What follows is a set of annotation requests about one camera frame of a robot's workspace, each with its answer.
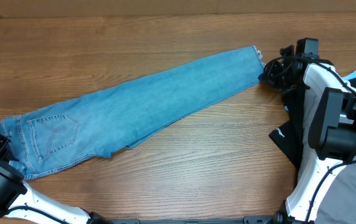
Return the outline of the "black garment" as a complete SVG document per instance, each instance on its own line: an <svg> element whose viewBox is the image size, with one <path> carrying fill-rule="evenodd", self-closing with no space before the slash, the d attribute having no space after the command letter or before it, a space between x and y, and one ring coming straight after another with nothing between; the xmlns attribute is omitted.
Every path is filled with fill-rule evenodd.
<svg viewBox="0 0 356 224"><path fill-rule="evenodd" d="M304 94L305 89L303 88L295 88L283 93L282 101L284 109L289 115L289 121L269 134L270 139L297 170L299 170L302 161Z"/></svg>

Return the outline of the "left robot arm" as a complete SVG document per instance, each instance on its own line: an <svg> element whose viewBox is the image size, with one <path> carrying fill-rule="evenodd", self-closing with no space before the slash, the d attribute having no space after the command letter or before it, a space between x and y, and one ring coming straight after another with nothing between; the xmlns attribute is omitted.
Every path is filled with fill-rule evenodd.
<svg viewBox="0 0 356 224"><path fill-rule="evenodd" d="M34 223L107 224L95 212L71 207L34 190L7 157L10 140L0 134L0 219L19 218Z"/></svg>

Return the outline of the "grey trousers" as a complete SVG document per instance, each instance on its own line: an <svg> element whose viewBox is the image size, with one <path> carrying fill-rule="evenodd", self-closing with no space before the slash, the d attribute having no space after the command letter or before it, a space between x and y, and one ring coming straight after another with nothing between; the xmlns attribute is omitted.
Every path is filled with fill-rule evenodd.
<svg viewBox="0 0 356 224"><path fill-rule="evenodd" d="M316 223L356 224L356 164L334 179L317 211Z"/></svg>

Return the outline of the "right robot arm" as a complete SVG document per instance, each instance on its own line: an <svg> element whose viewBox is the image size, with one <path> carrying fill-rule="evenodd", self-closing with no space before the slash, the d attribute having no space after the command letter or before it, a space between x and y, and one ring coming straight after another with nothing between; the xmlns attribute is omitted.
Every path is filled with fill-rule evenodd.
<svg viewBox="0 0 356 224"><path fill-rule="evenodd" d="M356 71L340 76L317 39L282 48L260 81L282 92L289 121L270 138L298 169L292 194L265 223L314 223L334 179L356 164Z"/></svg>

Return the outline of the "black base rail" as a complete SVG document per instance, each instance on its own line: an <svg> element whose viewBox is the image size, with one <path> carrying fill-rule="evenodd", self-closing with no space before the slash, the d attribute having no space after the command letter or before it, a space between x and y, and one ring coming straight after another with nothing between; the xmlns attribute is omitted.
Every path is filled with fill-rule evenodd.
<svg viewBox="0 0 356 224"><path fill-rule="evenodd" d="M185 220L139 220L113 219L111 224L273 224L272 216L245 216L243 218L212 218L212 219L185 219Z"/></svg>

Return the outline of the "light blue denim jeans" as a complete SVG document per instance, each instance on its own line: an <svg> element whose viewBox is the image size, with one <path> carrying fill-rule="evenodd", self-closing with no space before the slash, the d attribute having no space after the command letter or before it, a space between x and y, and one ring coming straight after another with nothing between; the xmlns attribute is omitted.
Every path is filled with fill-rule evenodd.
<svg viewBox="0 0 356 224"><path fill-rule="evenodd" d="M134 148L168 125L258 82L261 53L244 47L0 121L9 161L32 180Z"/></svg>

